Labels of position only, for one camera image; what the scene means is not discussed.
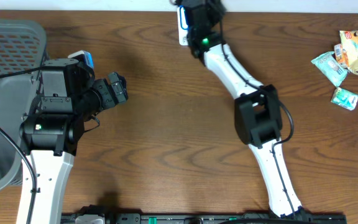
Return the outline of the white teal tissue pack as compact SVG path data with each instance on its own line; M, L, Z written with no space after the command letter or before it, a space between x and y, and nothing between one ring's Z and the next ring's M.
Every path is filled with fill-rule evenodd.
M337 87L333 93L331 102L335 105L341 106L349 111L352 111L357 106L358 95L351 91Z

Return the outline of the orange tissue packet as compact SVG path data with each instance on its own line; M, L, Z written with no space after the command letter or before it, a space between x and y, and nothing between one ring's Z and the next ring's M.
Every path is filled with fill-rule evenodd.
M349 66L349 59L346 51L342 47L342 44L336 44L334 46L334 53L337 63L340 64L342 68L347 68Z

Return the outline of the teal snack packet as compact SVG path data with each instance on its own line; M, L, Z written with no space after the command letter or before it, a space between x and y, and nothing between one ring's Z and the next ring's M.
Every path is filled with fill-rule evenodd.
M348 71L342 68L334 57L334 52L326 52L314 58L311 63L335 86L339 87L347 77Z

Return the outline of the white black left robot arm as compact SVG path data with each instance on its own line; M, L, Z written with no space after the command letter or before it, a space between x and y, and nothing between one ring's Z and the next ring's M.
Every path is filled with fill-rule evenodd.
M83 58L48 60L43 92L19 128L30 169L23 171L17 223L60 223L63 198L85 123L127 101L127 83L116 72L95 79Z

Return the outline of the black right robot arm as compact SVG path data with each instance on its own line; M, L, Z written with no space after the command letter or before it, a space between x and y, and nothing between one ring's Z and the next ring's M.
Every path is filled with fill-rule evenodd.
M294 133L293 118L273 85L255 79L236 59L224 38L221 1L176 0L182 45L226 87L234 100L234 127L259 165L270 211L295 219L302 208L283 156L283 143Z

